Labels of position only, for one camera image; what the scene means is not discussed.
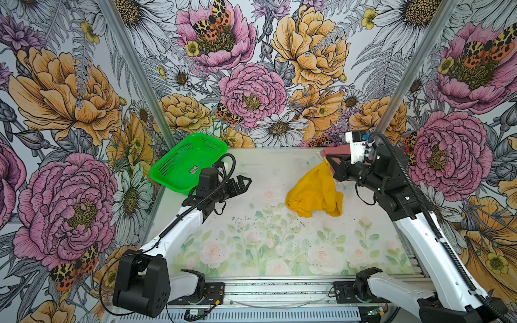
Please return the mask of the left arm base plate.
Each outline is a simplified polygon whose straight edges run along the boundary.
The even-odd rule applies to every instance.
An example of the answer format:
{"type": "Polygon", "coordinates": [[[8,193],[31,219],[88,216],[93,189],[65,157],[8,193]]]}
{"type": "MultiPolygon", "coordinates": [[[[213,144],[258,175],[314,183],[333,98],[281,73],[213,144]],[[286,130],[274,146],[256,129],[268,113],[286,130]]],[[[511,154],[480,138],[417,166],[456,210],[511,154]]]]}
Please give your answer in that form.
{"type": "Polygon", "coordinates": [[[217,300],[223,297],[226,284],[223,282],[208,282],[205,284],[203,292],[199,297],[184,296],[176,300],[168,302],[169,306],[187,306],[187,305],[214,305],[217,300]]]}

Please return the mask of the yellow t shirt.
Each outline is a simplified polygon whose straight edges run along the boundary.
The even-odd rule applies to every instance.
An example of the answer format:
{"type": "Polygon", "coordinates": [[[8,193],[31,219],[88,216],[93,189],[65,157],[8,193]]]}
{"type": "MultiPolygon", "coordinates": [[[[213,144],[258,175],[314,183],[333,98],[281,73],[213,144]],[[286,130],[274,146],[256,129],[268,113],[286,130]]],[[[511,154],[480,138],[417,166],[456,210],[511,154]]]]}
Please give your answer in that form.
{"type": "Polygon", "coordinates": [[[311,218],[314,211],[324,211],[331,217],[343,213],[343,194],[336,190],[328,161],[322,161],[304,175],[288,192],[285,206],[299,217],[311,218]]]}

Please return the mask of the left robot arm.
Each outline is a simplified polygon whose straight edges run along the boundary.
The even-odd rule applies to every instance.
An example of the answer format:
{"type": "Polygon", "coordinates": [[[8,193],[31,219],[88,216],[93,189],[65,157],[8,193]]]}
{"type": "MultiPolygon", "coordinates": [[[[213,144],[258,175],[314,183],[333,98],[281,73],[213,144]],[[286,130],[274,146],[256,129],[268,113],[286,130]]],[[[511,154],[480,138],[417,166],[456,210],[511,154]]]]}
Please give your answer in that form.
{"type": "Polygon", "coordinates": [[[215,213],[218,203],[242,195],[252,180],[232,178],[218,162],[202,169],[199,184],[182,202],[169,225],[138,251],[125,252],[117,269],[113,305],[131,313],[155,318],[172,301],[199,303],[205,299],[205,276],[183,269],[171,275],[173,261],[187,238],[215,213]]]}

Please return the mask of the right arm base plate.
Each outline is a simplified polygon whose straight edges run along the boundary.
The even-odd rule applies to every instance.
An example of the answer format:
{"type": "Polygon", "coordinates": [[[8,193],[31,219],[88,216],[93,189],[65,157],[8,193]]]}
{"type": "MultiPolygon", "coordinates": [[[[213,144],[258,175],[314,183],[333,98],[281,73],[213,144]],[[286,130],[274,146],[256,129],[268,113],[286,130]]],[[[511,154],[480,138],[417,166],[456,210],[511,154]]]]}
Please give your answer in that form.
{"type": "Polygon", "coordinates": [[[360,298],[356,293],[354,282],[352,281],[335,281],[329,292],[330,296],[334,296],[338,304],[384,304],[386,300],[373,296],[360,298]]]}

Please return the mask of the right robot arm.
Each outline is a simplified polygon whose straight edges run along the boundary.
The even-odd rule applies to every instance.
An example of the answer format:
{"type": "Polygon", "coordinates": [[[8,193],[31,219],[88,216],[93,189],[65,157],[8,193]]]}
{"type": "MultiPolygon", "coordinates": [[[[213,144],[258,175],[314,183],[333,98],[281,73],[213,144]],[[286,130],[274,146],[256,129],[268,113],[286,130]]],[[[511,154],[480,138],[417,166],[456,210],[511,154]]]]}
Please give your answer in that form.
{"type": "Polygon", "coordinates": [[[339,182],[369,189],[374,201],[406,238],[431,279],[433,289],[414,287],[373,266],[358,272],[350,293],[363,302],[385,300],[421,322],[511,322],[505,303],[475,281],[443,234],[431,204],[411,180],[403,153],[391,143],[363,160],[365,143],[353,143],[349,154],[325,160],[339,182]]]}

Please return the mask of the green plastic basket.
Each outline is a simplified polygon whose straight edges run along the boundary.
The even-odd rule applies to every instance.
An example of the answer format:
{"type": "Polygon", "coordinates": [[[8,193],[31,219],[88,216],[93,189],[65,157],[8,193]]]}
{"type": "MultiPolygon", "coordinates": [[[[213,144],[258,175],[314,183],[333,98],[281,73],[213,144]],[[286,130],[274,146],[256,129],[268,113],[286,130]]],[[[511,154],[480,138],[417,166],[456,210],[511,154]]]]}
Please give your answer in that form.
{"type": "Polygon", "coordinates": [[[203,168],[227,153],[225,142],[203,133],[188,135],[150,169],[149,177],[171,191],[188,195],[199,184],[203,168]]]}

